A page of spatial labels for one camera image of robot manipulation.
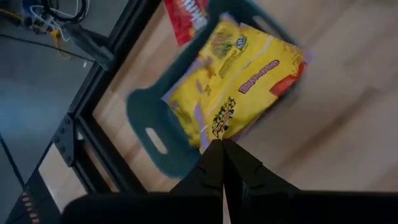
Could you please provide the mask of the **red Skittles packet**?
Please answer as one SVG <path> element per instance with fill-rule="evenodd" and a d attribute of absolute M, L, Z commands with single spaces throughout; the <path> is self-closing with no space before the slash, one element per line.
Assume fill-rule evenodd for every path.
<path fill-rule="evenodd" d="M 209 0 L 164 0 L 174 36 L 179 47 L 189 43 L 197 32 L 206 26 Z"/>

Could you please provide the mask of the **black aluminium table frame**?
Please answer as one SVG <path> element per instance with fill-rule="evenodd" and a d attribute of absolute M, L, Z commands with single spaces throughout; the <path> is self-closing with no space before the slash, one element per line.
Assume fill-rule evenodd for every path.
<path fill-rule="evenodd" d="M 107 47 L 115 56 L 114 67 L 106 71 L 94 62 L 53 135 L 52 142 L 89 194 L 107 193 L 111 189 L 89 158 L 85 144 L 92 148 L 118 190 L 135 194 L 147 192 L 94 119 L 93 110 L 160 4 L 161 0 L 128 1 L 107 36 Z"/>

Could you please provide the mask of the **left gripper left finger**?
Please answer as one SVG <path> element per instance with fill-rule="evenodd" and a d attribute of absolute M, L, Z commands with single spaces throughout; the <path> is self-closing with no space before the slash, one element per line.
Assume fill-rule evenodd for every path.
<path fill-rule="evenodd" d="M 220 139 L 213 140 L 189 174 L 171 194 L 190 197 L 223 198 L 224 148 Z"/>

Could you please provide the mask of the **orange black striped marker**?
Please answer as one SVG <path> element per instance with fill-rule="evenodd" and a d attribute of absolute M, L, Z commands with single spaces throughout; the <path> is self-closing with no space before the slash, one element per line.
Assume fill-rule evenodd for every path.
<path fill-rule="evenodd" d="M 27 216 L 29 217 L 30 224 L 40 224 L 40 219 L 38 214 L 35 212 L 31 196 L 28 193 L 23 192 L 21 200 L 27 212 Z"/>

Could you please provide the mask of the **slate grey plastic bin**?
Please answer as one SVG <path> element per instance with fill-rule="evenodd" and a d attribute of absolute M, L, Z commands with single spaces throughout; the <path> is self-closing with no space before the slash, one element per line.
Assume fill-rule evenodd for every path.
<path fill-rule="evenodd" d="M 251 0 L 209 0 L 206 10 L 206 26 L 200 29 L 165 73 L 152 86 L 134 90 L 127 98 L 127 117 L 136 136 L 155 166 L 171 178 L 186 176 L 206 149 L 202 151 L 200 147 L 189 145 L 187 135 L 177 117 L 162 97 L 190 65 L 196 59 L 199 60 L 199 51 L 220 19 L 234 19 L 239 26 L 249 25 L 297 46 L 284 30 Z"/>

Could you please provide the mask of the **yellow Sour Patch packet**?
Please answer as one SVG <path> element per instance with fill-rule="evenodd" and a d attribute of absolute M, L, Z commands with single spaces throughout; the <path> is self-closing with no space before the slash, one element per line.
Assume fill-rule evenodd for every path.
<path fill-rule="evenodd" d="M 162 97 L 177 117 L 191 147 L 200 147 L 200 128 L 194 110 L 208 82 L 207 73 L 204 64 L 196 59 Z"/>
<path fill-rule="evenodd" d="M 195 108 L 200 149 L 247 130 L 302 75 L 305 51 L 246 24 Z"/>
<path fill-rule="evenodd" d="M 207 77 L 224 79 L 239 57 L 237 42 L 241 37 L 240 26 L 234 19 L 223 17 L 217 23 L 205 45 L 198 53 L 198 58 L 207 70 Z"/>

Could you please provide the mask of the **black frame bracket post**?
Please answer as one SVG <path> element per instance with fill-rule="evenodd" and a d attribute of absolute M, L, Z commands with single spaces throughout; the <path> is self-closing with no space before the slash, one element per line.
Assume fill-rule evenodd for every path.
<path fill-rule="evenodd" d="M 74 44 L 93 57 L 104 70 L 109 71 L 114 67 L 115 56 L 107 47 L 107 37 L 79 24 L 65 24 L 63 29 L 69 34 Z"/>

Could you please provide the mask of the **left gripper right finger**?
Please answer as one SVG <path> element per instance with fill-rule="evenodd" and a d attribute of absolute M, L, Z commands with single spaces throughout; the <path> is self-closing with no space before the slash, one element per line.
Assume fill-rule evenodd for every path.
<path fill-rule="evenodd" d="M 290 223 L 289 202 L 297 187 L 266 168 L 236 142 L 224 147 L 224 187 L 231 224 Z"/>

